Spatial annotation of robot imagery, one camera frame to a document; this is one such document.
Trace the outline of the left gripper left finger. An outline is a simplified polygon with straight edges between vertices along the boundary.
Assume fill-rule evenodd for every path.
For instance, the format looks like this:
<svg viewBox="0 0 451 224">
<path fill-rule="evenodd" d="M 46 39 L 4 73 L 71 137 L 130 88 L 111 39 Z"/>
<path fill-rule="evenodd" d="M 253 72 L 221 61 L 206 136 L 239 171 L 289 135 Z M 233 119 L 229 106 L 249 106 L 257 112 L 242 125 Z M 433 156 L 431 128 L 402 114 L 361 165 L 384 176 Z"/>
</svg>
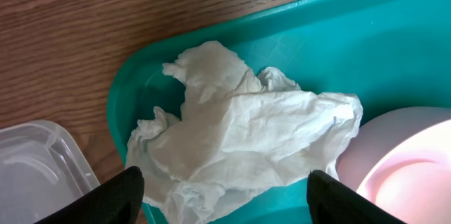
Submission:
<svg viewBox="0 0 451 224">
<path fill-rule="evenodd" d="M 144 178 L 131 166 L 37 224 L 134 224 L 144 195 Z"/>
</svg>

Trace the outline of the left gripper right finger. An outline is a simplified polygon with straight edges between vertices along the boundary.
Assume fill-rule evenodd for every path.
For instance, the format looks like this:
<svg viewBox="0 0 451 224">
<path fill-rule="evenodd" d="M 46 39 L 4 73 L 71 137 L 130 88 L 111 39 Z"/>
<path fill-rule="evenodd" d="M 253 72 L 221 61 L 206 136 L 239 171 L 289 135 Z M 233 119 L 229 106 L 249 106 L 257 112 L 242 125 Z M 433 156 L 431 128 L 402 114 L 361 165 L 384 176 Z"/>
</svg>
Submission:
<svg viewBox="0 0 451 224">
<path fill-rule="evenodd" d="M 322 170 L 307 178 L 313 224 L 404 224 Z"/>
</svg>

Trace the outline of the small white napkin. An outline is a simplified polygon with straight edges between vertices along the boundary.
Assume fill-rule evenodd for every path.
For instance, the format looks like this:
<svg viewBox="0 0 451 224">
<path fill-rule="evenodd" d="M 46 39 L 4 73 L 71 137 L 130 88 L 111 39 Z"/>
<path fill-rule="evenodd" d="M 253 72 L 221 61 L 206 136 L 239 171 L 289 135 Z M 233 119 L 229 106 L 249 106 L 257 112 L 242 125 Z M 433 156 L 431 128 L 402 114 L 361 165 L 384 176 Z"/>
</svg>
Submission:
<svg viewBox="0 0 451 224">
<path fill-rule="evenodd" d="M 274 67 L 255 73 L 217 41 L 185 50 L 163 73 L 185 86 L 181 114 L 155 107 L 139 120 L 126 163 L 169 223 L 217 220 L 313 170 L 336 176 L 359 131 L 357 96 L 304 91 Z"/>
</svg>

